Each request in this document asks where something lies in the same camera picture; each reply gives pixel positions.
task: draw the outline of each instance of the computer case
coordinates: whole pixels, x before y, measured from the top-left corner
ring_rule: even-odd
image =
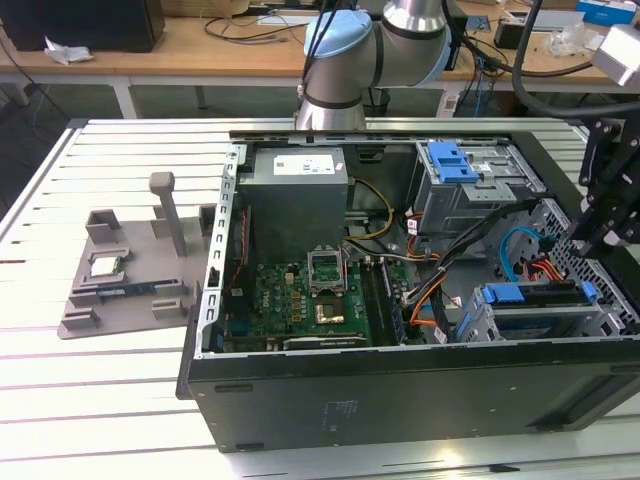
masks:
[[[0,0],[0,17],[18,50],[45,48],[45,36],[89,50],[150,52],[164,29],[160,0]]]
[[[240,158],[246,169],[246,152],[261,148],[261,143],[264,148],[283,147],[295,138],[292,144],[314,147],[385,141],[410,145],[429,136],[409,131],[306,135],[232,132],[236,143],[227,154],[229,175],[222,185],[216,228],[231,220],[233,162]],[[625,249],[598,260],[573,256],[563,232],[568,221],[580,215],[581,195],[532,134],[491,135],[521,155],[531,184],[520,186],[532,185],[548,195],[544,207],[523,212],[515,224],[555,235],[550,252],[555,261],[572,278],[596,285],[603,294],[599,304],[613,305],[625,331],[617,337],[578,333],[493,343],[225,353],[224,287],[211,282],[224,269],[224,253],[214,245],[200,316],[187,330],[177,393],[188,397],[188,386],[220,452],[574,431],[640,391],[640,265]],[[487,131],[465,132],[470,145],[486,136]],[[497,158],[489,161],[499,167]],[[378,180],[384,185],[382,177]],[[525,256],[527,245],[522,243]],[[520,246],[513,250],[517,258]],[[489,269],[494,265],[487,262]]]

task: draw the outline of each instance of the gray post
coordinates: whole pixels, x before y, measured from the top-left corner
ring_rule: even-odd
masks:
[[[187,244],[184,241],[184,232],[182,225],[180,225],[176,204],[173,203],[171,195],[175,184],[176,179],[171,172],[154,172],[149,178],[149,190],[160,197],[160,204],[164,210],[164,217],[167,220],[176,253],[179,257],[186,257]]]

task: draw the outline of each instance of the white cable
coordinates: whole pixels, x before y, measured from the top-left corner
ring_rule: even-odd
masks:
[[[422,262],[421,258],[404,257],[402,255],[396,255],[395,253],[375,253],[374,254],[374,253],[369,253],[369,252],[366,252],[365,250],[362,250],[360,247],[358,247],[357,245],[355,245],[353,243],[349,243],[349,245],[351,245],[353,248],[358,250],[360,253],[362,253],[364,255],[368,255],[370,257],[397,258],[399,260],[405,260],[407,262]]]

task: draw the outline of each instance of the yellow cable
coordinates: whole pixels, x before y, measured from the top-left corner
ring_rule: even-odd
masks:
[[[389,217],[387,218],[387,223],[385,223],[384,227],[382,227],[381,230],[378,230],[377,232],[366,233],[364,235],[348,235],[344,237],[345,240],[368,240],[370,238],[375,238],[387,233],[387,231],[391,228],[391,225],[393,225],[393,209],[391,208],[391,204],[384,197],[384,195],[380,193],[380,190],[378,190],[376,187],[371,185],[369,182],[362,180],[361,178],[354,178],[354,180],[356,181],[356,183],[362,183],[363,185],[366,185],[367,187],[369,187],[373,192],[375,192],[376,195],[378,195],[378,197],[382,199],[385,206],[387,207],[387,212],[389,213]]]

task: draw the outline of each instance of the motherboard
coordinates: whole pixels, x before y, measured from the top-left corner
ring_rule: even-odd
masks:
[[[392,310],[398,325],[389,328],[393,337],[385,344],[397,344],[404,335],[400,301],[409,288],[404,264],[342,261],[335,251],[319,257],[328,261],[310,255],[307,262],[259,264],[250,314],[229,319],[225,350],[330,348],[336,342],[370,347],[382,342],[379,317]]]

